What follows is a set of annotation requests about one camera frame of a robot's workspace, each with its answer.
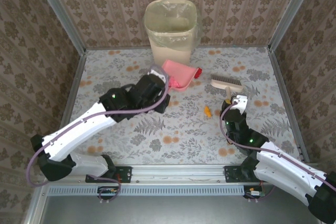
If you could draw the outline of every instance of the gray surface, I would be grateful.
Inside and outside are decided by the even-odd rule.
[[[320,223],[304,204],[280,189],[258,203],[242,196],[123,196],[101,204],[97,197],[77,196],[49,197],[45,209],[45,224]]]

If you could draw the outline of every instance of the plastic bag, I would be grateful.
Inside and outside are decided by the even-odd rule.
[[[191,51],[201,41],[201,16],[188,0],[157,0],[146,9],[143,23],[148,37],[160,46]]]

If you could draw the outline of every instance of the cable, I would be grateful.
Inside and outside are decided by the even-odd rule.
[[[265,192],[265,189],[264,189],[264,181],[260,181],[259,183],[259,186],[261,186],[261,191]]]
[[[118,190],[117,190],[117,192],[115,192],[115,195],[112,198],[106,200],[106,202],[114,200],[118,196],[118,194],[120,193],[120,191],[121,191],[121,183],[119,181],[117,181],[117,180],[115,180],[113,178],[101,178],[101,177],[97,177],[97,176],[93,176],[93,175],[89,175],[89,176],[92,177],[92,178],[94,178],[94,179],[111,181],[111,182],[114,182],[114,183],[118,184]],[[104,201],[101,198],[102,192],[106,191],[106,190],[111,190],[111,189],[114,189],[114,188],[104,188],[104,189],[102,189],[102,190],[99,191],[98,198],[100,199],[100,203],[102,203]]]
[[[294,162],[293,160],[291,160],[290,158],[282,155],[280,152],[276,152],[276,151],[273,151],[273,150],[269,150],[269,149],[265,149],[265,148],[257,148],[257,147],[250,147],[250,146],[246,146],[246,145],[242,145],[242,144],[238,144],[236,142],[234,142],[231,138],[229,138],[224,129],[223,129],[223,117],[224,115],[226,114],[226,112],[234,105],[236,105],[237,102],[234,102],[233,104],[229,105],[221,114],[221,116],[219,117],[219,127],[220,127],[220,131],[222,132],[222,134],[225,136],[225,138],[232,144],[238,146],[238,147],[241,147],[241,148],[245,148],[245,149],[250,149],[250,150],[256,150],[256,151],[264,151],[264,152],[270,152],[270,153],[273,153],[279,157],[282,157],[284,158],[285,160],[287,160],[288,162],[290,162],[291,164],[299,167],[301,170],[305,171],[306,173],[308,173],[309,175],[311,175],[312,177],[314,178],[317,178],[319,181],[321,181],[322,183],[326,184],[327,186],[329,186],[333,191],[336,192],[336,188],[331,185],[329,182],[327,182],[325,179],[321,178],[320,176],[316,175],[315,173],[313,173],[312,171],[310,171],[309,169],[303,167],[302,165],[300,164],[297,164],[296,162]]]
[[[162,75],[164,75],[165,77],[165,88],[164,88],[164,92],[161,96],[161,98],[154,103],[153,105],[147,107],[147,108],[142,108],[142,109],[138,109],[138,110],[114,110],[114,111],[104,111],[104,112],[98,112],[95,114],[92,114],[90,116],[87,116],[86,118],[83,118],[82,120],[76,122],[75,124],[73,124],[72,126],[66,128],[64,131],[62,131],[61,133],[59,133],[57,136],[55,136],[51,141],[49,141],[46,145],[42,146],[40,149],[37,150],[37,152],[34,153],[34,155],[31,157],[27,169],[26,169],[26,180],[28,182],[29,185],[31,185],[32,187],[40,187],[40,186],[44,186],[47,183],[49,183],[49,181],[45,181],[41,184],[35,184],[34,182],[32,182],[32,180],[30,179],[30,170],[33,166],[33,162],[35,161],[35,159],[38,157],[38,155],[44,151],[49,145],[51,145],[52,143],[54,143],[56,140],[58,140],[61,136],[63,136],[64,134],[66,134],[67,132],[71,131],[73,128],[75,128],[77,125],[81,124],[82,122],[85,122],[95,116],[99,116],[99,115],[114,115],[114,114],[140,114],[140,113],[144,113],[150,110],[155,109],[157,106],[159,106],[163,100],[166,98],[167,94],[168,94],[168,89],[169,89],[169,76],[168,74],[159,66],[152,66],[152,68],[158,68],[161,72]]]
[[[276,188],[276,186],[273,186],[273,188],[271,189],[271,191],[269,191],[268,194],[266,194],[265,196],[260,197],[260,198],[258,198],[258,199],[255,198],[255,197],[253,197],[253,196],[250,195],[250,194],[247,194],[246,192],[245,192],[245,196],[247,196],[247,197],[249,197],[249,198],[251,198],[251,199],[254,199],[255,201],[264,200],[264,199],[266,199],[267,197],[269,197],[269,196],[274,192],[275,188]]]

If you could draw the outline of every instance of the wooden brush handle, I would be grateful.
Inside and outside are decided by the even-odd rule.
[[[231,100],[231,89],[230,89],[230,87],[226,86],[225,90],[226,90],[226,98]]]

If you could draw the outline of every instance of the floral patterned floor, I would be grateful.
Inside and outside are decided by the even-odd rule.
[[[72,120],[112,87],[136,83],[153,63],[150,49],[87,51]],[[210,85],[210,74],[239,79],[248,96],[247,123],[293,157],[299,153],[266,48],[197,48],[191,66],[202,75],[184,92],[171,91],[164,114],[124,120],[80,145],[82,154],[108,154],[116,164],[227,164],[245,156],[228,145],[218,126],[225,90]],[[204,107],[212,118],[204,114]]]

